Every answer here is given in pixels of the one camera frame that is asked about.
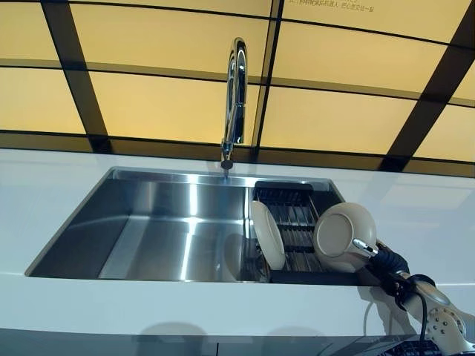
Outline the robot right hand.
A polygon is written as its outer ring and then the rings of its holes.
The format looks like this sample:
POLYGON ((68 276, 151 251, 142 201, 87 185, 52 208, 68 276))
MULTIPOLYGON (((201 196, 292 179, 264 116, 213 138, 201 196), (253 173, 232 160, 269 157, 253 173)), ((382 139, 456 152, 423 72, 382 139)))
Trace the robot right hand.
POLYGON ((352 243, 367 258, 369 270, 379 280, 382 289, 392 297, 397 296, 406 284, 401 274, 410 273, 405 258, 382 245, 371 247, 356 238, 352 243))

